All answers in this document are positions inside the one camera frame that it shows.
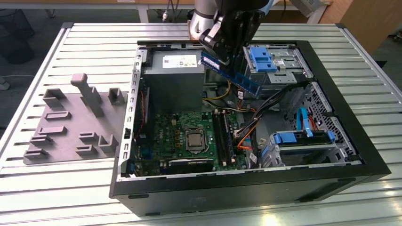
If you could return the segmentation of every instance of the red wire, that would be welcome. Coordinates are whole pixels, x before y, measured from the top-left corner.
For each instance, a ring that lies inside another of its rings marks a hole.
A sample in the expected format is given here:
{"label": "red wire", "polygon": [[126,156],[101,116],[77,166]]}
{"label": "red wire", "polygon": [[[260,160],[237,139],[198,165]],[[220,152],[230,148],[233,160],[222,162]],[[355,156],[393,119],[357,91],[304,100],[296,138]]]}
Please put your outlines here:
{"label": "red wire", "polygon": [[142,102],[144,122],[142,122],[140,130],[138,130],[137,139],[141,134],[141,131],[144,130],[144,126],[146,124],[146,104],[145,104],[146,101],[145,101],[145,93],[144,92],[141,92],[141,102]]}

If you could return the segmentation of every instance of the yellow wire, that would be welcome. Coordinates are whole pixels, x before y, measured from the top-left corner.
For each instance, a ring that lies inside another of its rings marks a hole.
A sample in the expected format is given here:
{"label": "yellow wire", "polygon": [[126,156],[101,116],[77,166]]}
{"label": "yellow wire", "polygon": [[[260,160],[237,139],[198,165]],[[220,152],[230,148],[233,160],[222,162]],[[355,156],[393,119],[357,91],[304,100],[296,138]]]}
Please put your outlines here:
{"label": "yellow wire", "polygon": [[226,97],[229,95],[230,91],[232,91],[232,82],[228,80],[228,91],[226,91],[226,93],[220,97],[204,98],[204,100],[218,100],[218,99]]}

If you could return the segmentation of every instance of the motherboard chip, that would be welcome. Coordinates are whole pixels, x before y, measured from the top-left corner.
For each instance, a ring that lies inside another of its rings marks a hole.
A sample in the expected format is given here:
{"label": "motherboard chip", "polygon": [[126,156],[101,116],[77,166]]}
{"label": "motherboard chip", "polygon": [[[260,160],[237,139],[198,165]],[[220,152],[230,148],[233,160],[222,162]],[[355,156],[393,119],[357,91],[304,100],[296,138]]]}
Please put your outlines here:
{"label": "motherboard chip", "polygon": [[186,150],[198,154],[206,149],[204,128],[186,130]]}
{"label": "motherboard chip", "polygon": [[201,147],[202,146],[202,135],[200,133],[189,134],[189,146]]}

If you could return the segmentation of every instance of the wire bundle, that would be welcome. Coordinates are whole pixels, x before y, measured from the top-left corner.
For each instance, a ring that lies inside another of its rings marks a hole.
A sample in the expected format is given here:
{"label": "wire bundle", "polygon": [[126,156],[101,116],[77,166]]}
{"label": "wire bundle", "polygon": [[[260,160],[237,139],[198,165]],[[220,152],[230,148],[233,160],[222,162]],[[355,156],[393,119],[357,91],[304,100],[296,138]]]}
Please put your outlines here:
{"label": "wire bundle", "polygon": [[294,88],[306,86],[309,84],[308,81],[301,82],[298,84],[293,84],[293,85],[288,85],[282,90],[280,90],[274,95],[272,95],[266,101],[264,102],[264,104],[260,106],[260,108],[256,110],[256,113],[253,115],[253,120],[249,122],[249,124],[246,124],[238,131],[237,131],[237,135],[242,134],[248,129],[249,132],[246,133],[246,135],[244,136],[240,144],[238,144],[238,148],[242,149],[252,149],[252,147],[244,146],[242,143],[246,140],[246,138],[250,136],[252,132],[256,130],[257,124],[264,116],[264,113],[266,110],[269,110],[274,105],[277,105],[280,103],[280,101],[282,100],[284,96],[286,95],[288,91],[290,91]]}

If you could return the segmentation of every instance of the aluminum slotted table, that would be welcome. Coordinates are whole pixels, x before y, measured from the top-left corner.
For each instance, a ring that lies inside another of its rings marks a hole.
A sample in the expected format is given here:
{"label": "aluminum slotted table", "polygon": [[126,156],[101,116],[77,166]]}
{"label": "aluminum slotted table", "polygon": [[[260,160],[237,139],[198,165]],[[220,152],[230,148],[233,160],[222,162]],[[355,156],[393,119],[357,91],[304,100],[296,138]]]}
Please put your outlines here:
{"label": "aluminum slotted table", "polygon": [[26,166],[45,110],[42,95],[87,73],[99,92],[129,91],[138,40],[188,40],[188,24],[74,24],[61,30],[0,141],[0,224],[399,225],[402,224],[402,95],[348,29],[264,24],[257,40],[308,40],[393,174],[323,202],[140,218],[109,198],[114,159]]}

